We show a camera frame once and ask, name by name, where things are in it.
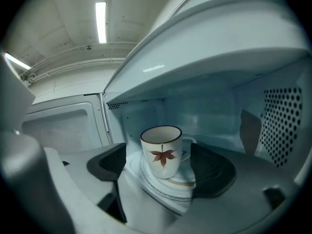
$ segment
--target fluorescent light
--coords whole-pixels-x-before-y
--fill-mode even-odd
[[[15,57],[11,56],[9,53],[5,53],[5,58],[11,60],[12,62],[15,62],[19,66],[22,66],[25,69],[30,69],[30,66],[26,65],[25,63],[21,62],[20,60],[17,60]]]
[[[99,43],[106,43],[105,10],[106,2],[96,3],[97,34]]]
[[[165,65],[158,65],[158,66],[155,66],[153,68],[147,68],[147,69],[144,69],[143,72],[150,72],[150,71],[153,71],[155,69],[158,69],[158,68],[163,68]]]

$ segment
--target leaf print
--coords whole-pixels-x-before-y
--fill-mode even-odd
[[[163,151],[163,145],[161,145],[161,152],[158,151],[150,151],[152,154],[155,155],[155,158],[153,160],[154,161],[158,161],[160,160],[160,163],[162,165],[162,167],[165,167],[166,163],[167,163],[167,159],[174,159],[176,158],[172,153],[174,152],[174,150],[167,150],[167,151]]]

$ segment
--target plate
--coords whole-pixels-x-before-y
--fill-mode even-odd
[[[195,175],[189,160],[181,163],[174,177],[162,179],[153,174],[144,155],[142,155],[140,172],[144,182],[155,193],[174,201],[191,201],[192,191],[195,186]]]

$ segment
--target ceiling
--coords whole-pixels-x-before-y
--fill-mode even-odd
[[[107,3],[108,44],[98,43],[95,3],[103,1]],[[149,32],[165,3],[166,0],[28,0],[8,29],[4,50],[31,66],[31,70],[49,65],[51,69],[56,61],[57,65],[65,65],[86,59],[124,58]],[[15,67],[19,74],[24,72]]]

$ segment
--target white mug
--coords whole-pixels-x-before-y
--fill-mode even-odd
[[[141,144],[145,159],[152,172],[160,178],[173,177],[180,163],[190,157],[190,151],[182,155],[181,129],[174,126],[158,126],[145,130],[141,134]]]

